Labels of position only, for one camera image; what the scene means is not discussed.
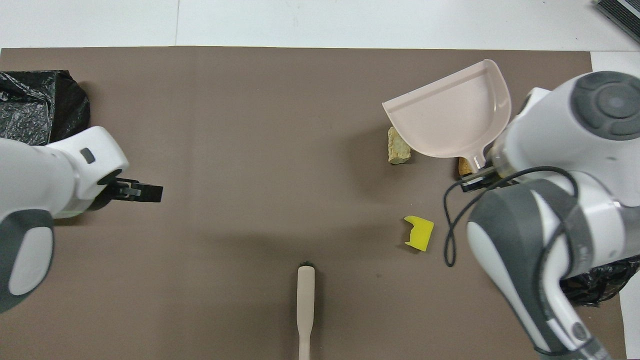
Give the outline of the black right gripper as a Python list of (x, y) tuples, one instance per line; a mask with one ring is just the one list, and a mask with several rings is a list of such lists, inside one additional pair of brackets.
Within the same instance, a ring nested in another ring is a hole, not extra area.
[[(460, 187), (464, 193), (486, 189), (487, 187), (492, 186), (506, 178), (506, 175), (501, 175), (493, 165), (487, 165), (482, 170), (484, 171), (484, 173), (469, 173), (460, 178)], [(499, 187), (512, 186), (517, 183), (517, 179), (509, 179), (506, 180), (503, 184), (499, 185)]]

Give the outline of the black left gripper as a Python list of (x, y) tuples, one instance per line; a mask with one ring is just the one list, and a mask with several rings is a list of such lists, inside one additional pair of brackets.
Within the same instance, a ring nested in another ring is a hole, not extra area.
[(134, 189), (133, 194), (129, 194), (125, 198), (125, 201), (139, 203), (160, 203), (162, 201), (162, 186), (142, 183), (138, 180), (130, 178), (123, 178), (121, 182), (120, 180), (118, 180), (118, 175), (120, 173), (122, 173), (122, 170), (115, 170), (112, 174), (109, 174), (106, 177), (109, 182), (93, 200), (94, 211), (104, 208), (110, 201), (114, 199), (123, 197), (124, 195), (121, 193), (121, 191), (126, 187), (125, 183), (128, 185), (128, 187)]

